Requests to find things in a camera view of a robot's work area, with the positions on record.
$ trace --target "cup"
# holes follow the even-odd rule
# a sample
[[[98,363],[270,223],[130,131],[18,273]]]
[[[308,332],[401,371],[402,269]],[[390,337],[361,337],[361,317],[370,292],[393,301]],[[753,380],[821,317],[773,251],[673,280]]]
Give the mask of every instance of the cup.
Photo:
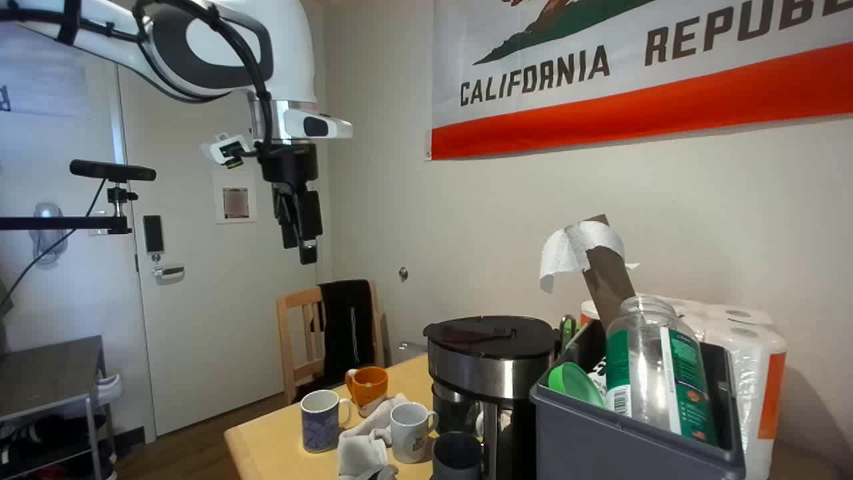
[[[316,389],[298,403],[298,408],[305,451],[333,451],[340,445],[341,425],[353,416],[353,403],[340,399],[333,389]]]
[[[370,416],[390,393],[390,375],[380,365],[353,368],[348,371],[348,393],[358,405],[358,413]]]
[[[382,437],[393,445],[393,455],[402,465],[420,465],[429,455],[429,431],[436,425],[433,411],[422,403],[396,405],[390,413],[393,425],[376,431],[373,437]]]
[[[445,433],[436,441],[433,480],[481,480],[481,441],[464,433]]]

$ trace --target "white mug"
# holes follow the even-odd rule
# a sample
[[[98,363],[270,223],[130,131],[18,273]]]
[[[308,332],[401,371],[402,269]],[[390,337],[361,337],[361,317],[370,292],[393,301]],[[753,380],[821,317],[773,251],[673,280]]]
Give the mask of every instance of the white mug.
[[[429,455],[429,431],[436,413],[422,403],[396,405],[390,413],[393,425],[388,431],[373,431],[373,437],[382,437],[393,445],[393,455],[402,465],[420,465]]]

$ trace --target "cable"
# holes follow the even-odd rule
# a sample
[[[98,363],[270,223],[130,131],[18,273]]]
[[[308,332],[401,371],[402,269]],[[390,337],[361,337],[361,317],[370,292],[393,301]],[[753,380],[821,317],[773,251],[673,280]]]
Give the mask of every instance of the cable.
[[[104,189],[108,180],[102,180],[97,197],[89,203],[86,216],[92,216],[92,211],[97,209],[102,189]],[[28,277],[28,273],[46,259],[54,249],[58,249],[66,239],[73,239],[77,229],[69,229],[66,235],[62,235],[56,243],[52,243],[44,255],[37,255],[21,273],[18,277],[10,284],[9,293],[0,301],[0,309],[10,301],[10,293],[17,293],[17,288],[21,287],[21,280]]]

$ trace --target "coffee maker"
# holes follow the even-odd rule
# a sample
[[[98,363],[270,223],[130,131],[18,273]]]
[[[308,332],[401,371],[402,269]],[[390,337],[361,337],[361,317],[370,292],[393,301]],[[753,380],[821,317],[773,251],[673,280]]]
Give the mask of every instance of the coffee maker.
[[[554,332],[534,317],[457,317],[424,329],[438,436],[484,445],[481,477],[537,477],[532,387],[549,368]]]

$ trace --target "robotic arm gripper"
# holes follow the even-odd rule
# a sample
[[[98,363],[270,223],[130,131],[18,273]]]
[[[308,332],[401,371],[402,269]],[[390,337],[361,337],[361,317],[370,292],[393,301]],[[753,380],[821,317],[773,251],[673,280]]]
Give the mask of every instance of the robotic arm gripper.
[[[322,235],[316,140],[349,140],[353,127],[320,113],[312,36],[302,0],[0,0],[0,21],[124,65],[178,101],[249,91],[254,149],[218,145],[224,160],[257,157],[273,185],[285,249],[317,261]]]

